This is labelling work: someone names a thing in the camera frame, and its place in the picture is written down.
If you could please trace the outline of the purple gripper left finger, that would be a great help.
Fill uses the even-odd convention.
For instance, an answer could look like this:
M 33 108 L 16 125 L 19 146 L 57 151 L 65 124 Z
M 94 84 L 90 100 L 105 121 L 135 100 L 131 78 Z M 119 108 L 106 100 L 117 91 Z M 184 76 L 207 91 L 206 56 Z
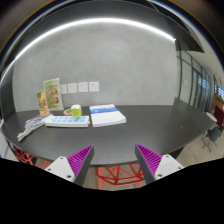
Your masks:
M 46 168 L 46 171 L 82 186 L 93 157 L 94 146 L 90 145 L 68 157 L 58 157 Z

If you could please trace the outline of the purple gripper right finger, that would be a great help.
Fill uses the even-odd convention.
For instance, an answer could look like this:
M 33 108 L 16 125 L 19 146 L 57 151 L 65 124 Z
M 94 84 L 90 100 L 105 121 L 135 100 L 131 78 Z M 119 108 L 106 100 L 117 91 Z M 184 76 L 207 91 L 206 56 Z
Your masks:
M 183 166 L 171 155 L 160 155 L 139 144 L 135 145 L 135 155 L 147 184 L 183 169 Z

